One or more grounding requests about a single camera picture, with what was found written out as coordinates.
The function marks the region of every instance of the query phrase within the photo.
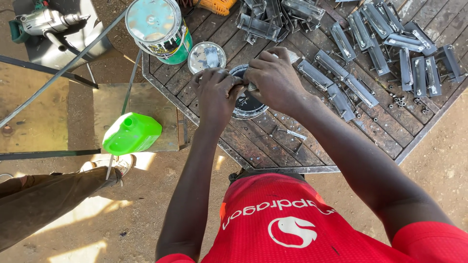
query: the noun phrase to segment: white logo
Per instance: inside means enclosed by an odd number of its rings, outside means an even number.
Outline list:
[[[276,239],[271,233],[271,226],[275,222],[278,222],[278,227],[283,233],[293,234],[302,238],[302,245],[288,245]],[[306,246],[310,245],[312,240],[315,240],[317,238],[317,233],[310,229],[300,228],[299,226],[315,227],[309,221],[305,221],[296,217],[289,216],[289,217],[277,218],[277,219],[274,219],[272,222],[270,222],[270,224],[268,225],[268,233],[270,234],[270,237],[273,239],[273,241],[275,241],[277,244],[280,244],[281,246],[284,246],[287,248],[305,248]]]

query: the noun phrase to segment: sandy ground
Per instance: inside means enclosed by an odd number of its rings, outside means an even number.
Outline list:
[[[94,1],[99,17],[105,22],[117,15],[128,1]],[[7,22],[13,18],[9,0],[0,0],[0,54],[28,60],[24,47],[10,41]],[[109,34],[114,46],[134,58],[137,48],[120,23]],[[133,64],[123,57],[91,64],[99,83],[128,82]],[[75,73],[85,77],[79,68]],[[136,82],[142,82],[137,73]],[[71,88],[69,96],[73,117],[82,117],[92,107],[89,90]],[[422,186],[440,204],[454,223],[468,231],[468,94],[465,92],[442,120],[402,164],[410,178]],[[92,130],[92,116],[73,123],[78,131]],[[75,149],[86,148],[89,138],[74,138]],[[124,178],[124,186],[103,189],[77,208],[31,237],[0,254],[0,263],[150,263],[161,230],[164,213],[182,171],[189,149],[167,153],[139,153],[137,164]],[[48,174],[74,172],[90,159],[80,156],[0,162],[0,174]],[[213,162],[210,208],[202,254],[205,255],[219,227],[218,208],[228,187],[227,176],[240,167],[218,148]],[[388,243],[381,222],[337,174],[306,175],[324,200],[333,206],[357,230]]]

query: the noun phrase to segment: workbench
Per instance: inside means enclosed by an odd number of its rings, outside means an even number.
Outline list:
[[[329,38],[329,28],[338,21],[347,29],[348,22],[345,18],[357,9],[357,3],[358,1],[346,2],[341,7],[334,1],[321,0],[318,6],[327,12],[321,20],[320,28],[308,33],[301,30],[290,34],[278,44],[260,37],[254,45],[243,41],[245,32],[236,26],[239,3],[231,9],[228,16],[219,16],[198,8],[185,20],[193,43],[211,41],[223,47],[227,57],[226,68],[230,70],[235,66],[247,64],[262,50],[275,45],[286,47],[309,61],[313,60],[320,49],[339,52],[336,44]],[[466,0],[394,1],[403,25],[417,20],[437,46],[453,44],[455,53],[461,59],[460,65],[466,65],[468,62],[466,3]],[[386,74],[379,77],[375,70],[370,70],[373,64],[368,54],[362,54],[357,49],[355,52],[357,58],[345,69],[366,82],[375,92],[379,104],[373,108],[360,104],[358,110],[361,117],[349,121],[348,125],[363,133],[400,164],[466,89],[468,80],[465,79],[462,83],[445,81],[442,85],[442,95],[422,98],[423,105],[418,105],[413,102],[412,93],[403,92],[397,84],[387,82],[394,79],[394,76]],[[301,59],[293,64],[296,69],[300,61]],[[399,73],[399,62],[389,64],[389,67],[392,72]],[[188,85],[192,74],[186,63],[171,66],[161,63],[153,56],[144,55],[143,75],[192,122],[199,124],[198,99]],[[319,96],[323,103],[336,112],[324,94],[299,73],[298,76],[307,91]],[[403,108],[389,108],[394,99],[390,93],[398,97],[406,96],[407,104]],[[430,109],[429,113],[422,113],[423,106]],[[300,139],[285,132],[276,132],[274,137],[279,144],[269,137],[277,126],[279,129],[289,129],[307,136],[297,154],[291,150],[296,151],[299,148]],[[231,119],[218,145],[248,170],[282,173],[339,172],[309,131],[291,117],[272,109],[251,120]]]

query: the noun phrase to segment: green plastic jug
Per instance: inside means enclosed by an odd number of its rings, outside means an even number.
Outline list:
[[[116,156],[144,151],[159,138],[161,131],[162,126],[155,119],[129,112],[107,130],[102,146]]]

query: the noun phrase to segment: red t-shirt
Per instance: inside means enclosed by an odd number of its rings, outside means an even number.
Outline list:
[[[468,263],[468,234],[438,222],[400,229],[389,247],[354,230],[308,184],[280,174],[235,181],[203,263]],[[192,263],[168,255],[157,263]]]

